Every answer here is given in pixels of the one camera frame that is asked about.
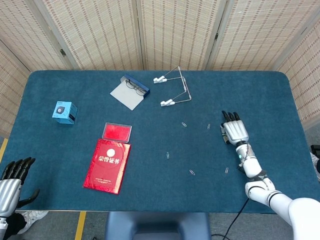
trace red certificate booklet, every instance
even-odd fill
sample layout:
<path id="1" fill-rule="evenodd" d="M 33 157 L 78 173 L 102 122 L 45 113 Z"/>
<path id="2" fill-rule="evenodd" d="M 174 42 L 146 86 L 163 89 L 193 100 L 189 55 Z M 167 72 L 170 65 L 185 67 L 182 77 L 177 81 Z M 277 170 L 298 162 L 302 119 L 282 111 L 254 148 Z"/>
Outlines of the red certificate booklet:
<path id="1" fill-rule="evenodd" d="M 99 139 L 83 186 L 119 194 L 131 145 Z"/>

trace woven partition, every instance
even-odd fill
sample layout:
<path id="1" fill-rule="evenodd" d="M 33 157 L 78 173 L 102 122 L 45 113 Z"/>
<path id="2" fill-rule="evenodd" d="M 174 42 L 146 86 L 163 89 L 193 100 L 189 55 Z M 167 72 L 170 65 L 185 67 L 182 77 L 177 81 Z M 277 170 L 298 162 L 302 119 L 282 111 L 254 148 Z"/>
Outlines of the woven partition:
<path id="1" fill-rule="evenodd" d="M 46 0 L 44 4 L 83 70 L 139 70 L 130 0 Z"/>
<path id="2" fill-rule="evenodd" d="M 8 138 L 30 72 L 0 46 L 0 136 Z"/>
<path id="3" fill-rule="evenodd" d="M 32 72 L 66 69 L 23 0 L 0 0 L 0 38 Z"/>
<path id="4" fill-rule="evenodd" d="M 235 0 L 213 70 L 269 70 L 319 0 Z"/>
<path id="5" fill-rule="evenodd" d="M 287 75 L 300 120 L 320 115 L 320 21 L 283 62 L 278 71 Z"/>
<path id="6" fill-rule="evenodd" d="M 221 0 L 140 0 L 146 68 L 201 70 Z"/>

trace small cube box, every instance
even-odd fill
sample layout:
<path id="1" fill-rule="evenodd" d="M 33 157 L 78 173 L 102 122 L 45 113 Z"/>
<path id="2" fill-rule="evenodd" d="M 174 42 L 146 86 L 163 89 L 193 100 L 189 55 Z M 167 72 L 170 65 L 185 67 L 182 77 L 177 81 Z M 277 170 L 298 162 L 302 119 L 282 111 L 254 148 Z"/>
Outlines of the small cube box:
<path id="1" fill-rule="evenodd" d="M 52 117 L 60 124 L 75 124 L 78 108 L 70 101 L 57 101 Z"/>

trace robotic arm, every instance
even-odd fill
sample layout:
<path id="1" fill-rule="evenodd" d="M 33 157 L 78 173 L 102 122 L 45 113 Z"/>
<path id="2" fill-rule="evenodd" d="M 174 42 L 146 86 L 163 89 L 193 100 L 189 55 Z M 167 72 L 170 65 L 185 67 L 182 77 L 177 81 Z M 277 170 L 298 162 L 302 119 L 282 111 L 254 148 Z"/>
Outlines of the robotic arm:
<path id="1" fill-rule="evenodd" d="M 226 144 L 236 146 L 235 151 L 240 160 L 239 167 L 249 178 L 245 184 L 247 197 L 270 207 L 291 225 L 294 240 L 319 239 L 320 202 L 311 198 L 292 200 L 276 190 L 248 143 L 249 135 L 239 115 L 236 112 L 227 114 L 225 111 L 222 111 L 222 114 L 225 118 L 225 123 L 220 126 L 223 139 Z"/>
<path id="2" fill-rule="evenodd" d="M 4 169 L 0 179 L 0 240 L 5 236 L 8 224 L 6 222 L 16 208 L 21 208 L 33 202 L 40 189 L 36 189 L 31 197 L 20 200 L 20 192 L 25 183 L 30 166 L 35 158 L 26 158 L 10 162 Z"/>

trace blue tablecloth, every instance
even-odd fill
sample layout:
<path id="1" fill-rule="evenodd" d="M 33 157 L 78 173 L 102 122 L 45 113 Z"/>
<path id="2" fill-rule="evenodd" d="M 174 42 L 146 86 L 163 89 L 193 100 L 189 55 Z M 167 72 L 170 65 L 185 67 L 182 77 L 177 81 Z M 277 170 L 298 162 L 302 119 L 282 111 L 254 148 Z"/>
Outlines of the blue tablecloth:
<path id="1" fill-rule="evenodd" d="M 291 198 L 320 199 L 305 135 L 283 73 L 184 71 L 192 101 L 160 107 L 161 101 L 183 91 L 179 80 L 153 84 L 153 78 L 164 73 L 32 73 L 1 163 L 4 168 L 12 160 L 36 158 L 21 198 L 36 188 L 41 191 L 25 209 L 238 212 L 246 200 L 247 179 L 237 170 L 235 148 L 222 139 L 221 110 L 239 113 L 262 168 L 278 190 Z M 110 95 L 124 74 L 150 88 L 134 111 Z M 74 125 L 52 119 L 57 101 L 71 101 L 78 107 Z M 132 148 L 119 195 L 83 188 L 105 122 L 132 125 Z M 272 211 L 251 201 L 244 212 Z"/>

